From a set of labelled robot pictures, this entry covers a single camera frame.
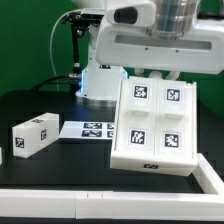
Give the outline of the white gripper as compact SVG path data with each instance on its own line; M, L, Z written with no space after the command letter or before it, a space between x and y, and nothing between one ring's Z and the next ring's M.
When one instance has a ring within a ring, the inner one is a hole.
M182 38L166 40L103 18L95 58L99 64L135 68L137 77L144 76L144 69L171 71L167 80L177 80L179 72L219 74L224 70L224 21L198 20Z

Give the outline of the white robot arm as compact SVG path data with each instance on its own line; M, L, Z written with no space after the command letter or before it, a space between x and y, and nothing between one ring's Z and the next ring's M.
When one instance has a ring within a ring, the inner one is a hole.
M201 0L71 0L99 20L95 59L101 65L218 74L224 71L223 10Z

